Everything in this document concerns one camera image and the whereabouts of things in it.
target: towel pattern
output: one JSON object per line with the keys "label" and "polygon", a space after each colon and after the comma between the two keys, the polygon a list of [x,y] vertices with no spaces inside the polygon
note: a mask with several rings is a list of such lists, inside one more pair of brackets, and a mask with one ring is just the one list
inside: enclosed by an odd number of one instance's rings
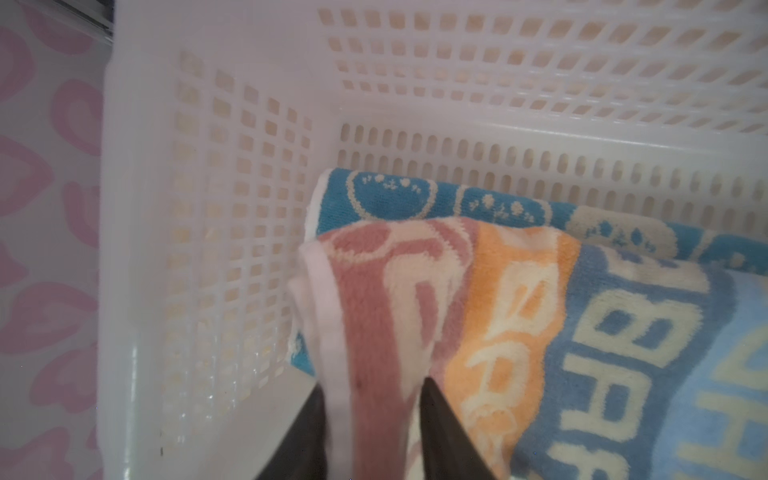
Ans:
{"label": "towel pattern", "polygon": [[555,227],[585,243],[654,258],[768,273],[765,243],[679,223],[465,185],[340,168],[326,172],[321,181],[325,192],[316,199],[321,204],[316,208],[318,217],[312,221],[316,231],[307,232],[311,237],[358,220],[463,216],[506,227]]}
{"label": "towel pattern", "polygon": [[497,478],[763,478],[764,278],[459,217],[317,242],[339,291],[355,478],[423,478],[426,375]]}

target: pink patterned floor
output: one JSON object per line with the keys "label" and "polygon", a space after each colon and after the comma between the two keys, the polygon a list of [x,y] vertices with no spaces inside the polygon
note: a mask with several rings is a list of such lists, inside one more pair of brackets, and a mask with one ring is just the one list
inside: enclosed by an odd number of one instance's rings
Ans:
{"label": "pink patterned floor", "polygon": [[0,479],[99,480],[107,45],[0,0]]}

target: folded towel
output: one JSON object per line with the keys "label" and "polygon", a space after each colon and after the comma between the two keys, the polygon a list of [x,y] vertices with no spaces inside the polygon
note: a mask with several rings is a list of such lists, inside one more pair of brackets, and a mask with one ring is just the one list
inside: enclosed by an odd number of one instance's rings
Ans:
{"label": "folded towel", "polygon": [[763,277],[459,217],[358,222],[300,259],[329,478],[422,477],[425,376],[498,478],[764,478]]}
{"label": "folded towel", "polygon": [[592,245],[659,259],[718,263],[768,274],[768,245],[736,235],[593,207],[532,200],[465,185],[341,168],[318,180],[306,239],[359,220],[462,216],[507,227],[555,227]]}

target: rectangular hole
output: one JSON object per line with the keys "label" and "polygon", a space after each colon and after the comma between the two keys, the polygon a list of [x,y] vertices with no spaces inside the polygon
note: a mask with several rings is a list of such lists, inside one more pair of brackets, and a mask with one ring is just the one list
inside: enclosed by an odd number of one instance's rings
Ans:
{"label": "rectangular hole", "polygon": [[355,12],[351,8],[341,9],[341,19],[346,27],[356,27],[357,18],[355,18]]}
{"label": "rectangular hole", "polygon": [[400,40],[392,41],[392,55],[402,57],[406,54],[406,44]]}
{"label": "rectangular hole", "polygon": [[419,31],[429,30],[429,13],[416,12],[413,15],[413,28]]}
{"label": "rectangular hole", "polygon": [[349,50],[352,53],[362,53],[362,43],[360,43],[359,38],[349,37],[347,38],[347,42],[349,43]]}
{"label": "rectangular hole", "polygon": [[475,45],[463,45],[462,50],[459,53],[458,59],[463,61],[472,61],[475,59],[475,53],[477,52],[477,46]]}
{"label": "rectangular hole", "polygon": [[665,61],[654,61],[643,68],[639,75],[643,78],[652,78],[656,76],[660,71],[664,70],[664,67],[666,66],[667,63]]}
{"label": "rectangular hole", "polygon": [[470,79],[470,73],[469,70],[457,70],[456,76],[454,77],[454,81],[457,83],[465,84]]}
{"label": "rectangular hole", "polygon": [[669,27],[653,27],[637,44],[652,47],[663,40],[671,30]]}
{"label": "rectangular hole", "polygon": [[551,51],[540,51],[533,58],[531,65],[537,68],[544,68],[549,65],[549,61],[552,59],[553,54],[554,52]]}
{"label": "rectangular hole", "polygon": [[265,141],[263,146],[261,147],[261,154],[265,157],[274,157],[275,156],[275,146],[272,145],[270,142]]}
{"label": "rectangular hole", "polygon": [[243,110],[243,113],[240,116],[240,123],[248,128],[256,128],[256,115],[248,110]]}
{"label": "rectangular hole", "polygon": [[507,57],[507,64],[508,65],[520,65],[522,64],[523,60],[525,59],[525,52],[522,50],[513,50],[509,52],[509,57]]}
{"label": "rectangular hole", "polygon": [[339,40],[339,37],[330,37],[330,38],[328,38],[328,46],[333,51],[342,51],[342,49],[341,49],[341,40]]}
{"label": "rectangular hole", "polygon": [[605,66],[607,62],[608,56],[595,55],[594,57],[590,58],[589,62],[584,66],[584,71],[589,73],[597,73]]}
{"label": "rectangular hole", "polygon": [[320,16],[320,23],[325,26],[333,26],[333,13],[328,8],[318,8],[317,14]]}
{"label": "rectangular hole", "polygon": [[594,114],[595,117],[605,118],[608,115],[612,114],[614,112],[613,108],[610,107],[603,107],[596,114]]}
{"label": "rectangular hole", "polygon": [[574,22],[571,20],[557,20],[552,25],[552,28],[550,28],[549,33],[547,33],[547,37],[563,38],[568,33],[568,31],[571,30],[573,24]]}
{"label": "rectangular hole", "polygon": [[578,34],[581,41],[594,40],[605,27],[605,22],[588,22]]}
{"label": "rectangular hole", "polygon": [[626,42],[629,37],[632,36],[634,31],[637,29],[637,25],[632,23],[624,23],[616,27],[615,30],[611,33],[610,36],[608,36],[608,42],[609,43],[615,43],[615,44],[623,44]]}
{"label": "rectangular hole", "polygon": [[498,77],[496,84],[499,87],[509,87],[510,85],[512,85],[512,76],[507,74],[502,74]]}
{"label": "rectangular hole", "polygon": [[637,115],[637,110],[627,110],[627,111],[621,112],[617,118],[619,120],[626,121],[626,120],[630,120],[635,115]]}
{"label": "rectangular hole", "polygon": [[700,118],[699,120],[696,120],[692,124],[689,125],[691,128],[698,128],[703,127],[704,125],[710,123],[712,121],[711,118]]}
{"label": "rectangular hole", "polygon": [[240,138],[237,141],[237,147],[241,150],[253,151],[253,137],[240,134]]}
{"label": "rectangular hole", "polygon": [[455,13],[444,13],[440,16],[440,30],[442,31],[453,31],[454,28],[456,28],[456,14]]}
{"label": "rectangular hole", "polygon": [[382,19],[376,10],[366,10],[364,13],[366,17],[366,25],[369,28],[379,28],[382,26]]}
{"label": "rectangular hole", "polygon": [[482,60],[486,63],[496,63],[498,57],[502,54],[502,50],[498,47],[488,47],[483,53]]}
{"label": "rectangular hole", "polygon": [[243,90],[243,98],[248,103],[256,105],[259,103],[259,91],[250,85],[246,85],[245,89]]}
{"label": "rectangular hole", "polygon": [[268,135],[272,135],[273,137],[277,135],[277,124],[273,121],[266,121],[264,124],[264,131]]}
{"label": "rectangular hole", "polygon": [[376,55],[384,55],[384,42],[381,40],[373,39],[370,42],[371,44],[371,53]]}
{"label": "rectangular hole", "polygon": [[579,61],[579,58],[581,58],[581,54],[579,53],[566,54],[558,62],[558,68],[560,70],[571,70],[573,67],[576,66],[576,64]]}
{"label": "rectangular hole", "polygon": [[210,126],[209,136],[212,141],[223,144],[229,138],[229,131],[221,125],[213,124]]}
{"label": "rectangular hole", "polygon": [[500,15],[493,21],[492,32],[496,35],[506,35],[512,27],[512,17]]}
{"label": "rectangular hole", "polygon": [[728,45],[734,43],[739,37],[740,33],[735,31],[724,31],[712,40],[704,49],[707,51],[721,51]]}
{"label": "rectangular hole", "polygon": [[477,33],[482,31],[483,23],[485,22],[485,15],[469,15],[467,17],[467,25],[465,30],[468,33]]}
{"label": "rectangular hole", "polygon": [[427,53],[429,52],[429,44],[428,43],[417,43],[416,45],[413,45],[413,56],[417,58],[426,58]]}
{"label": "rectangular hole", "polygon": [[526,18],[520,28],[521,37],[535,37],[544,20],[541,18]]}
{"label": "rectangular hole", "polygon": [[441,41],[437,44],[437,58],[448,60],[451,58],[451,44],[447,41]]}
{"label": "rectangular hole", "polygon": [[242,240],[243,238],[245,238],[245,227],[242,225],[236,225],[230,228],[230,239]]}
{"label": "rectangular hole", "polygon": [[565,93],[568,95],[579,95],[581,94],[584,89],[587,88],[587,84],[582,83],[576,83],[576,84],[570,84],[565,88]]}
{"label": "rectangular hole", "polygon": [[200,106],[200,91],[182,81],[176,83],[176,99],[193,107]]}
{"label": "rectangular hole", "polygon": [[181,71],[192,74],[195,77],[203,77],[203,60],[189,51],[182,51],[179,57]]}
{"label": "rectangular hole", "polygon": [[659,117],[661,117],[661,114],[658,112],[649,113],[645,116],[643,116],[640,121],[644,121],[646,123],[650,123],[652,121],[657,120]]}
{"label": "rectangular hole", "polygon": [[706,33],[702,28],[692,28],[685,31],[674,41],[674,46],[678,48],[688,48]]}
{"label": "rectangular hole", "polygon": [[637,63],[638,60],[636,58],[625,58],[616,64],[611,73],[615,75],[626,75],[635,67],[635,65],[637,65]]}
{"label": "rectangular hole", "polygon": [[665,125],[677,125],[681,121],[685,120],[686,118],[688,118],[687,115],[675,115],[672,118],[670,118],[669,120],[665,121],[664,124]]}
{"label": "rectangular hole", "polygon": [[728,85],[743,85],[761,74],[762,72],[760,70],[748,70],[738,74],[735,78],[731,79],[728,82]]}
{"label": "rectangular hole", "polygon": [[727,69],[725,69],[725,67],[715,67],[710,69],[707,73],[703,74],[698,81],[703,83],[711,83],[725,75],[726,72]]}
{"label": "rectangular hole", "polygon": [[406,15],[402,12],[390,12],[389,26],[397,30],[403,30],[406,27]]}
{"label": "rectangular hole", "polygon": [[233,93],[235,91],[235,79],[225,71],[216,70],[214,83],[218,88]]}

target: towel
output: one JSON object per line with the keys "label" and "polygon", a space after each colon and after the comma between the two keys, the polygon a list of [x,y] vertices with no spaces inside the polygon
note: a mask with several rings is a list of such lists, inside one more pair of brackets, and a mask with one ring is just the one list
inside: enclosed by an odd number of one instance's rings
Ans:
{"label": "towel", "polygon": [[764,277],[465,217],[299,252],[329,478],[423,478],[425,376],[500,479],[764,478]]}
{"label": "towel", "polygon": [[737,235],[466,185],[341,168],[320,176],[309,206],[305,235],[309,240],[358,220],[450,216],[507,227],[555,227],[592,245],[768,274],[768,245]]}

